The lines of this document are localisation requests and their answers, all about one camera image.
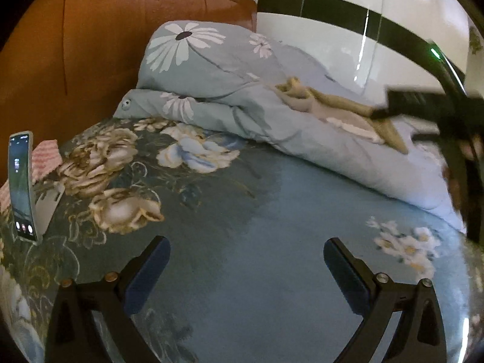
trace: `copper-colored screw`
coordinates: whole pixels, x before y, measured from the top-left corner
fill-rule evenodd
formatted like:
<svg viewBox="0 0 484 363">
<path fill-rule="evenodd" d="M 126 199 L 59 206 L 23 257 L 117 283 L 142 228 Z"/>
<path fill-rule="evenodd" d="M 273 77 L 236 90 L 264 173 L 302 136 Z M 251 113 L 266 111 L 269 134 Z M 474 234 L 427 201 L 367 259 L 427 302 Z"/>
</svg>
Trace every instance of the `copper-colored screw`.
<svg viewBox="0 0 484 363">
<path fill-rule="evenodd" d="M 113 281 L 116 281 L 118 279 L 118 274 L 115 271 L 110 271 L 104 276 L 104 279 L 107 282 L 112 283 Z"/>
<path fill-rule="evenodd" d="M 62 280 L 60 284 L 62 285 L 62 288 L 68 288 L 72 285 L 72 279 L 66 278 L 65 280 Z"/>
</svg>

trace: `screw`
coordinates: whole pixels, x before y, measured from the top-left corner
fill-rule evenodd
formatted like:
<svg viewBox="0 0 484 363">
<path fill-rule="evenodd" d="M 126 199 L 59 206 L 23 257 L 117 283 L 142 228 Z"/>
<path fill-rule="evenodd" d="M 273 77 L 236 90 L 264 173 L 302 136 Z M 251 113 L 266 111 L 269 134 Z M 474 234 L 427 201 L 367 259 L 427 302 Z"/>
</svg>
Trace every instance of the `screw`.
<svg viewBox="0 0 484 363">
<path fill-rule="evenodd" d="M 66 278 L 65 280 L 62 280 L 60 284 L 62 285 L 62 288 L 68 288 L 72 285 L 72 279 Z"/>
<path fill-rule="evenodd" d="M 115 271 L 110 271 L 104 276 L 104 279 L 107 282 L 112 283 L 113 281 L 116 281 L 118 279 L 118 274 Z"/>
<path fill-rule="evenodd" d="M 422 284 L 424 286 L 426 286 L 427 288 L 431 288 L 432 287 L 432 281 L 429 280 L 428 278 L 422 278 Z"/>
<path fill-rule="evenodd" d="M 390 280 L 390 278 L 385 273 L 378 273 L 377 274 L 377 281 L 379 283 L 387 283 L 389 280 Z"/>
</svg>

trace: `headboard panel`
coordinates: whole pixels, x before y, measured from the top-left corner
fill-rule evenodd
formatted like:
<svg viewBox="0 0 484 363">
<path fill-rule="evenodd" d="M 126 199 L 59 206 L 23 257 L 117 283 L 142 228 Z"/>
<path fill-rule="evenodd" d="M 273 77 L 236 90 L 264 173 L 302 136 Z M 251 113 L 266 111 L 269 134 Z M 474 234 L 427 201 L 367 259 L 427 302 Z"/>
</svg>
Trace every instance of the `headboard panel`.
<svg viewBox="0 0 484 363">
<path fill-rule="evenodd" d="M 256 10 L 253 0 L 35 0 L 0 52 L 0 180 L 13 132 L 62 143 L 111 116 L 162 23 L 253 30 Z"/>
</svg>

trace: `green light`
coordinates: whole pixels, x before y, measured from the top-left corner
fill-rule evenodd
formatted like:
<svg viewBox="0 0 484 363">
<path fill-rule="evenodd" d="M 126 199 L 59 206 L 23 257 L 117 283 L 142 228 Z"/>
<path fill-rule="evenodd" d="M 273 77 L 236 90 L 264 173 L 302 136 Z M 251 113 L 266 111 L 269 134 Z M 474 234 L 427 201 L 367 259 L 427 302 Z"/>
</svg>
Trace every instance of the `green light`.
<svg viewBox="0 0 484 363">
<path fill-rule="evenodd" d="M 440 57 L 440 55 L 435 51 L 434 48 L 430 49 L 432 51 L 432 53 L 435 55 L 435 57 L 437 57 L 439 60 L 441 60 L 442 58 Z"/>
</svg>

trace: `pink cloth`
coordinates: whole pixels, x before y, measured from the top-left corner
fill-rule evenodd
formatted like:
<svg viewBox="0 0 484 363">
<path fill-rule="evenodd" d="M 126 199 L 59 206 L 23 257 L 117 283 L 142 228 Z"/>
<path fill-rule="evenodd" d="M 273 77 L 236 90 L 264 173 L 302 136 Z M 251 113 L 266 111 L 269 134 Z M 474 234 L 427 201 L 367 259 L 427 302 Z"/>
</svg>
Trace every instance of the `pink cloth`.
<svg viewBox="0 0 484 363">
<path fill-rule="evenodd" d="M 45 140 L 32 151 L 32 182 L 42 180 L 50 172 L 62 164 L 57 140 Z M 3 213 L 10 205 L 10 190 L 8 180 L 0 188 L 0 212 Z"/>
</svg>

